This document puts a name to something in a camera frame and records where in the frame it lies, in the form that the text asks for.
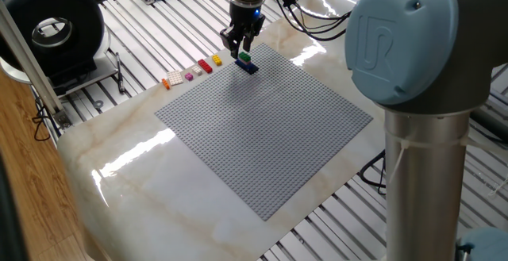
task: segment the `lego brick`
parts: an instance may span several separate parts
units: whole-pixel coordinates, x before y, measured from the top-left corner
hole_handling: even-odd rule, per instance
[[[221,58],[219,58],[219,56],[217,55],[213,55],[212,56],[212,60],[214,61],[214,63],[218,66],[221,66],[222,65],[222,61],[221,61]]]
[[[183,83],[182,75],[179,71],[168,72],[167,79],[169,80],[169,84],[172,86]]]
[[[198,66],[193,66],[192,71],[194,71],[194,73],[196,73],[196,75],[201,75],[203,73],[203,70]]]
[[[244,71],[247,71],[249,75],[253,75],[255,72],[257,72],[257,70],[259,70],[259,68],[256,67],[254,63],[249,62],[248,64],[245,64],[241,59],[237,59],[235,64],[238,67],[241,67]]]
[[[162,84],[166,87],[166,90],[170,89],[169,84],[167,83],[166,79],[162,79]]]
[[[203,59],[199,60],[198,65],[202,67],[202,69],[205,70],[207,73],[212,72],[212,67],[207,62],[205,62],[205,60]]]
[[[194,76],[191,73],[186,73],[184,75],[185,79],[187,79],[189,82],[194,78]]]
[[[251,56],[245,52],[241,52],[240,55],[238,55],[238,59],[242,59],[245,63],[248,63],[251,61]]]
[[[252,55],[254,75],[231,63],[156,116],[266,221],[372,118],[266,44]]]
[[[252,61],[248,61],[248,62],[246,62],[244,59],[242,59],[242,58],[240,58],[240,57],[238,57],[238,59],[237,59],[237,60],[241,61],[241,62],[242,62],[245,66],[247,66],[247,65],[249,65],[249,64],[251,64],[251,63],[252,63]]]

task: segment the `marble table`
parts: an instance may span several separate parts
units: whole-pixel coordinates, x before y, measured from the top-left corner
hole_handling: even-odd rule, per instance
[[[356,1],[299,0],[328,15],[347,12]],[[254,45],[261,43],[373,121],[265,222],[154,115],[209,75],[169,91],[158,84],[58,141],[92,257],[102,258],[92,252],[100,248],[112,260],[256,260],[384,149],[383,111],[352,83],[343,37],[317,42],[281,19]],[[223,65],[232,62],[227,51],[218,55]]]

